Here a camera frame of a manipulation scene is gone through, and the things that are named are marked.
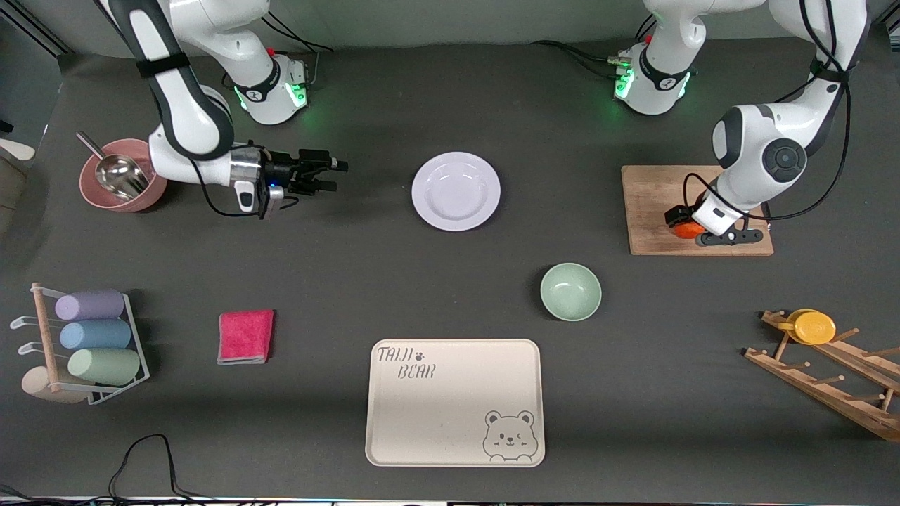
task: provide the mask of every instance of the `red cloth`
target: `red cloth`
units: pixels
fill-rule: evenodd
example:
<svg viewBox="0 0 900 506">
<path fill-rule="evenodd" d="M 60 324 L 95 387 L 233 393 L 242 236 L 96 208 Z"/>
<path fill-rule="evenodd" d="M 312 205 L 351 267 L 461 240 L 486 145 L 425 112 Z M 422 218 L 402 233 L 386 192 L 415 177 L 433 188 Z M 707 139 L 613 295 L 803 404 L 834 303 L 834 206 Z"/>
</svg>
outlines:
<svg viewBox="0 0 900 506">
<path fill-rule="evenodd" d="M 219 317 L 219 365 L 264 364 L 274 321 L 273 310 L 223 313 Z"/>
</svg>

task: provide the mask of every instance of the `dark gray table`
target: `dark gray table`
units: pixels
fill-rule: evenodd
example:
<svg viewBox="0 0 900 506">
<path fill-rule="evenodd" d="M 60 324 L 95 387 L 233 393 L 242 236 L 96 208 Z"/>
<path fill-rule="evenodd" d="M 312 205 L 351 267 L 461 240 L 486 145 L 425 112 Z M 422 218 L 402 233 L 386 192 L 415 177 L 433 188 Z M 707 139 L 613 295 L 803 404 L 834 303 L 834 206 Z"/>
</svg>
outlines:
<svg viewBox="0 0 900 506">
<path fill-rule="evenodd" d="M 802 41 L 708 43 L 683 102 L 656 118 L 613 101 L 608 81 L 552 48 L 325 54 L 309 110 L 286 124 L 255 125 L 228 95 L 239 138 L 331 149 L 351 163 L 339 193 L 270 222 L 221 218 L 194 185 L 172 184 L 143 214 L 84 203 L 87 153 L 75 130 L 144 138 L 158 119 L 130 62 L 64 62 L 3 253 L 0 321 L 32 313 L 31 281 L 131 291 L 160 365 L 99 406 L 40 402 L 19 388 L 40 358 L 15 355 L 37 333 L 7 332 L 2 481 L 32 494 L 101 493 L 132 440 L 160 431 L 182 485 L 219 496 L 896 504 L 900 447 L 740 355 L 774 347 L 778 336 L 754 314 L 766 308 L 812 306 L 862 328 L 861 346 L 897 344 L 900 93 L 887 36 L 875 32 L 853 80 L 846 175 L 821 209 L 774 226 L 771 258 L 632 257 L 619 169 L 715 163 L 710 132 L 729 106 L 772 100 L 806 78 L 812 48 Z M 212 60 L 196 70 L 218 85 Z M 774 212 L 827 186 L 842 118 Z M 457 234 L 430 228 L 410 201 L 417 168 L 455 149 L 489 160 L 504 192 L 489 222 Z M 225 188 L 212 197 L 233 198 Z M 604 301 L 588 321 L 554 321 L 539 305 L 539 276 L 563 261 L 601 279 Z M 271 361 L 216 366 L 218 315 L 256 308 L 278 310 Z M 368 357 L 385 338 L 532 339 L 546 460 L 532 470 L 370 465 Z M 833 374 L 805 351 L 786 359 Z M 167 493 L 161 446 L 136 450 L 120 492 Z"/>
</svg>

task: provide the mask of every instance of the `green indicator light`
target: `green indicator light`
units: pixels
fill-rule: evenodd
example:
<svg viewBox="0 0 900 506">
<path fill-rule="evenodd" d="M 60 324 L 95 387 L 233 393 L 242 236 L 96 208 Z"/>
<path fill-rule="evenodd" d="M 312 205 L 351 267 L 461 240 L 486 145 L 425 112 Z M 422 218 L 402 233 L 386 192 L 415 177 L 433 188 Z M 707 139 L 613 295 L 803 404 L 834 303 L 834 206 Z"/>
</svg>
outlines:
<svg viewBox="0 0 900 506">
<path fill-rule="evenodd" d="M 240 108 L 246 111 L 247 104 L 244 104 L 244 97 L 240 95 L 240 92 L 238 91 L 237 86 L 234 87 L 234 93 L 235 93 L 235 95 L 238 96 L 238 100 L 240 101 Z"/>
<path fill-rule="evenodd" d="M 684 92 L 688 89 L 688 81 L 690 80 L 690 72 L 684 76 L 684 84 L 681 85 L 681 91 L 678 92 L 678 98 L 684 96 Z"/>
<path fill-rule="evenodd" d="M 631 90 L 631 85 L 635 81 L 635 72 L 632 69 L 628 69 L 624 76 L 619 78 L 624 82 L 624 84 L 616 86 L 616 96 L 619 98 L 625 98 L 628 96 L 628 91 Z"/>
<path fill-rule="evenodd" d="M 292 85 L 291 83 L 284 83 L 284 89 L 287 90 L 288 95 L 291 96 L 291 100 L 293 104 L 300 109 L 304 105 L 306 105 L 306 88 L 301 85 Z"/>
</svg>

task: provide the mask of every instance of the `blue cup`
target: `blue cup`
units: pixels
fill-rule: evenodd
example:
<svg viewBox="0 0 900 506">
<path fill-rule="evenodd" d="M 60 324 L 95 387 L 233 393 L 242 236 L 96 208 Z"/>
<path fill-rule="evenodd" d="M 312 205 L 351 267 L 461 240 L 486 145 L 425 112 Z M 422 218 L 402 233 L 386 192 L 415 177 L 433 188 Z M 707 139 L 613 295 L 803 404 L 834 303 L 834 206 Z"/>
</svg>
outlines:
<svg viewBox="0 0 900 506">
<path fill-rule="evenodd" d="M 73 321 L 59 333 L 64 348 L 127 348 L 131 343 L 131 325 L 122 320 Z"/>
</svg>

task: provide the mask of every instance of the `metal scoop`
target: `metal scoop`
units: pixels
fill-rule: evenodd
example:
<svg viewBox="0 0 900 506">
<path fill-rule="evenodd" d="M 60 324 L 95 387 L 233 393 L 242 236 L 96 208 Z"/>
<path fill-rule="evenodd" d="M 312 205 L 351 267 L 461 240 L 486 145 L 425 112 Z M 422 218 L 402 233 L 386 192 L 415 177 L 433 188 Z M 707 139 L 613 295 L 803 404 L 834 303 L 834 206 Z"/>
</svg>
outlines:
<svg viewBox="0 0 900 506">
<path fill-rule="evenodd" d="M 100 186 L 125 202 L 147 189 L 149 185 L 147 176 L 134 159 L 125 155 L 106 155 L 100 146 L 82 131 L 76 132 L 75 136 L 100 159 L 96 171 Z"/>
</svg>

